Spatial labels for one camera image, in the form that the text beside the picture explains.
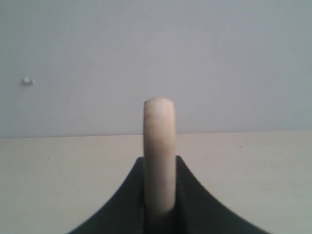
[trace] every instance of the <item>black holder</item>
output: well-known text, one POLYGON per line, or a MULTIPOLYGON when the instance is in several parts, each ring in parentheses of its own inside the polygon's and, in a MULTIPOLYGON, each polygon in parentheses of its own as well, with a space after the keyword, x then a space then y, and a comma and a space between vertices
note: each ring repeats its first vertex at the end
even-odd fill
MULTIPOLYGON (((69 234, 145 234, 143 158, 92 217, 69 234)), ((176 157, 175 234, 268 234, 217 201, 176 157)))

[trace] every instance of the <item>wooden dowel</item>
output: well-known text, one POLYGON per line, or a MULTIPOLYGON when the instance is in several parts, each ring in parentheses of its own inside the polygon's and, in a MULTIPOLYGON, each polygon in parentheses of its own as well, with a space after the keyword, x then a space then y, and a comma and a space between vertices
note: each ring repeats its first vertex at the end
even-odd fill
POLYGON ((176 201, 176 125, 173 103, 144 103, 144 197, 147 233, 172 233, 176 201))

